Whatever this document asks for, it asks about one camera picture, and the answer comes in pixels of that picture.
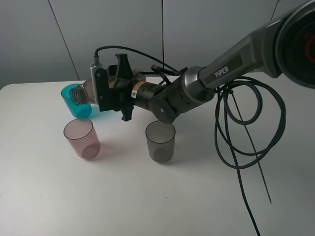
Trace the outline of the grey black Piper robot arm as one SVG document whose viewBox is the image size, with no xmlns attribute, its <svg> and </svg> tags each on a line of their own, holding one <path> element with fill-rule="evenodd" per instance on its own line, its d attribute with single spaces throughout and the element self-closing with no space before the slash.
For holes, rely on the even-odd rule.
<svg viewBox="0 0 315 236">
<path fill-rule="evenodd" d="M 213 99 L 227 87 L 249 84 L 244 75 L 260 69 L 272 78 L 285 74 L 295 83 L 315 86 L 315 3 L 309 1 L 253 31 L 206 67 L 180 71 L 152 66 L 160 84 L 137 81 L 127 56 L 117 56 L 113 87 L 97 88 L 101 111 L 121 111 L 131 119 L 134 106 L 151 111 L 163 123 Z"/>
</svg>

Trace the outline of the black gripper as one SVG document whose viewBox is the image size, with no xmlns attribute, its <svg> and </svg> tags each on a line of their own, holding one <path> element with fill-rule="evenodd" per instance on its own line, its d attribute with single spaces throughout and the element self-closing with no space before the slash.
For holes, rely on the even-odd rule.
<svg viewBox="0 0 315 236">
<path fill-rule="evenodd" d="M 127 54 L 116 54 L 116 58 L 118 59 L 116 79 L 131 80 L 135 76 L 133 88 L 130 92 L 132 101 L 135 106 L 150 111 L 151 98 L 162 91 L 163 86 L 146 81 L 146 75 L 141 74 L 141 69 L 131 69 Z M 132 103 L 122 103 L 120 105 L 123 121 L 132 119 L 134 105 Z"/>
</svg>

